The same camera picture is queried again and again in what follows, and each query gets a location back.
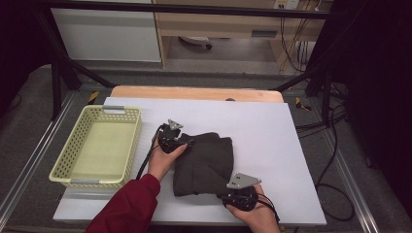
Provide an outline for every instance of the person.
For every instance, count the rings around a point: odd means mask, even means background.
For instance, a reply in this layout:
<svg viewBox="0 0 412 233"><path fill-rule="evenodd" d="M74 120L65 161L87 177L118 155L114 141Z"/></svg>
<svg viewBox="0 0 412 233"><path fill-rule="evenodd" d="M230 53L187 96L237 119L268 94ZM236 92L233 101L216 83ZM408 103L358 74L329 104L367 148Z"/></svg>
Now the person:
<svg viewBox="0 0 412 233"><path fill-rule="evenodd" d="M160 182L187 146L182 145L165 153L155 140L148 173L140 180L131 180L123 186L90 222L86 233L147 232L157 205ZM260 185L255 185L255 188L257 193L264 194ZM242 212L230 205L226 205L226 208L243 220L254 233L280 232L272 211L260 203L250 212Z"/></svg>

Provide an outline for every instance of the black equipment stand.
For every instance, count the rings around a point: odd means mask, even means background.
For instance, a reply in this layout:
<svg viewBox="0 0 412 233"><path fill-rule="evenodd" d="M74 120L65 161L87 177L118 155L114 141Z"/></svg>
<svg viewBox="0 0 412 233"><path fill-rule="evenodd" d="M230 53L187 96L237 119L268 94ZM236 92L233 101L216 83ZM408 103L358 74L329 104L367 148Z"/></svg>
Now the black equipment stand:
<svg viewBox="0 0 412 233"><path fill-rule="evenodd" d="M307 11L290 11L290 10L275 10L275 9L249 9L249 8L233 8L233 7L211 7L211 6L189 6L189 5L166 5L166 4L139 4L139 3L114 3L114 2L87 2L87 1L71 1L71 0L37 0L30 1L31 12L36 18L39 26L46 34L49 43L52 47L52 56L54 63L51 65L52 80L53 80L53 115L52 119L56 118L61 110L61 89L60 78L62 78L69 89L79 89L82 85L77 73L78 71L89 78L101 83L106 87L115 87L116 84L110 83L98 75L89 71L86 67L72 60L64 45L60 43L58 37L53 32L47 18L44 15L45 9L78 9L78 10L96 10L96 11L121 11L121 12L152 12L152 13L177 13L177 14L203 14L203 15L225 15L225 16L245 16L245 17L283 17L283 18L311 18L311 19L326 19L326 20L342 20L347 18L348 11L343 13L335 12L307 12ZM340 44L345 44L344 40L340 40ZM326 55L323 55L316 64L308 69L299 77L282 84L270 90L284 91L289 87L300 83L303 80L311 79L316 81L313 85L312 94L320 89L323 85L325 90L323 115L327 120L328 98L330 91L330 72L325 69L330 64L328 60L331 56L337 57L339 53L336 50L328 50Z"/></svg>

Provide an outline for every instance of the yellow plastic basket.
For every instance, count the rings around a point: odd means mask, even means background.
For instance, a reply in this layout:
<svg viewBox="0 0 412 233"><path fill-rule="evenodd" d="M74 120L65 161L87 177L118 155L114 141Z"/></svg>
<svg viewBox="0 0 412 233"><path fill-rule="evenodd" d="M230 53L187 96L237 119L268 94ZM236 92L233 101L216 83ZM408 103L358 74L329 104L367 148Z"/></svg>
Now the yellow plastic basket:
<svg viewBox="0 0 412 233"><path fill-rule="evenodd" d="M122 187L129 181L141 128L139 108L84 107L49 179L66 186Z"/></svg>

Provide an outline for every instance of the white board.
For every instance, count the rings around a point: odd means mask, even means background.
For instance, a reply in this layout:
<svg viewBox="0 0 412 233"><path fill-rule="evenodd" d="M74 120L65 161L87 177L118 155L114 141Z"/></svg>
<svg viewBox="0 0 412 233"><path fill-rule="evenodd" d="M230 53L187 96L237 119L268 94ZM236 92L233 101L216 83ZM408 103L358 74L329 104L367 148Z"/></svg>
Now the white board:
<svg viewBox="0 0 412 233"><path fill-rule="evenodd" d="M184 126L182 133L217 132L221 137L230 137L233 175L243 173L262 179L265 195L273 201L282 224L326 224L287 104L110 97L105 105L135 106L142 111L143 127L132 177L156 129L171 118ZM175 197L172 182L173 169L161 182L154 223L241 224L215 195ZM67 188L54 219L93 219L113 193L94 195Z"/></svg>

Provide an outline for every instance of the dark gray cloth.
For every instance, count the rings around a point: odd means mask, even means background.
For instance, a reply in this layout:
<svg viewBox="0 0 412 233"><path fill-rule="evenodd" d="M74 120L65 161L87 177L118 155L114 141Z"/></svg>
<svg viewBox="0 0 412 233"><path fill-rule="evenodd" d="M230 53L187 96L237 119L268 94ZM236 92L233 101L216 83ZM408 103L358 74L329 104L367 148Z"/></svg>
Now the dark gray cloth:
<svg viewBox="0 0 412 233"><path fill-rule="evenodd" d="M226 195L233 171L233 145L230 138L217 133L197 136L182 134L181 139L193 139L193 146L176 159L173 192L175 196L211 193Z"/></svg>

